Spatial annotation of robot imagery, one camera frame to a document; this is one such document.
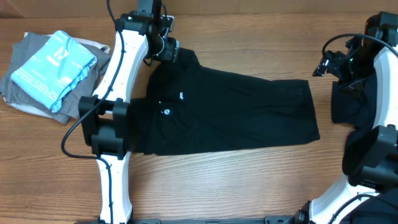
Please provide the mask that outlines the black polo shirt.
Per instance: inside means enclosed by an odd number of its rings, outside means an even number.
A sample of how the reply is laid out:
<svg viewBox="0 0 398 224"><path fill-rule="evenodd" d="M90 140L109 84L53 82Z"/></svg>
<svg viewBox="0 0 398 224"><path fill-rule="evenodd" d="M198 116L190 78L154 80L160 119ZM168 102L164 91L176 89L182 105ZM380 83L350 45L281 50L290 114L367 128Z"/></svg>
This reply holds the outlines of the black polo shirt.
<svg viewBox="0 0 398 224"><path fill-rule="evenodd" d="M320 138L306 80L265 80L202 66L181 49L131 102L135 151L172 156L307 144Z"/></svg>

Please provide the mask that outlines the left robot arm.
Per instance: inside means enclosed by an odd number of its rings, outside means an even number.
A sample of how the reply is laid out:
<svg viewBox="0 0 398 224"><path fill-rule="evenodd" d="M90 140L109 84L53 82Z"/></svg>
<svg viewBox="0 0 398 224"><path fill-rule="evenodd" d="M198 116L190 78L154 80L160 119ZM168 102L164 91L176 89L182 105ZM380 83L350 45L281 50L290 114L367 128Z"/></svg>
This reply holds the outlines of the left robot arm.
<svg viewBox="0 0 398 224"><path fill-rule="evenodd" d="M86 144L101 176L98 223L130 223L129 159L132 149L130 100L142 63L175 62L180 42L169 37L174 17L161 0L139 1L137 9L113 20L114 52L100 84L80 99L78 110Z"/></svg>

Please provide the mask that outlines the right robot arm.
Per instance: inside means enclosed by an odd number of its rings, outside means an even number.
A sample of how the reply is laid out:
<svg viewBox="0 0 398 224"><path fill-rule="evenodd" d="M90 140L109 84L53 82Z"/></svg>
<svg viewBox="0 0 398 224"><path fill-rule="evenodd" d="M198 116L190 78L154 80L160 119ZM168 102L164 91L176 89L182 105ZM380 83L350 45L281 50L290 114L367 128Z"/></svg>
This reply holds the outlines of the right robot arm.
<svg viewBox="0 0 398 224"><path fill-rule="evenodd" d="M351 109L355 130L347 138L343 173L321 196L308 201L286 223L339 223L368 199L397 188L397 14L371 16L363 34L344 34L347 54L322 48L313 76L338 78L332 89L332 116Z"/></svg>

